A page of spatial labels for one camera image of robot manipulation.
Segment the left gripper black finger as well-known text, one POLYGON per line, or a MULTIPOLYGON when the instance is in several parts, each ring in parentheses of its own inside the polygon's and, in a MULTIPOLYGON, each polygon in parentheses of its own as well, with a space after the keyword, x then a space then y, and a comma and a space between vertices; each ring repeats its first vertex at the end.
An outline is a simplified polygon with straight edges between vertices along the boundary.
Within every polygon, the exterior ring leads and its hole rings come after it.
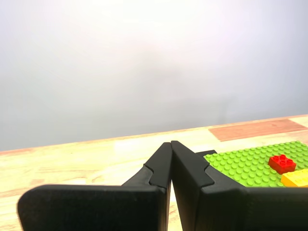
POLYGON ((163 143, 120 186, 42 185, 24 193, 17 211, 25 231, 165 231, 172 147, 163 143))
POLYGON ((308 147, 285 142, 217 153, 195 153, 178 141, 172 181, 185 231, 305 231, 308 190, 287 187, 268 164, 285 155, 308 167, 308 147))

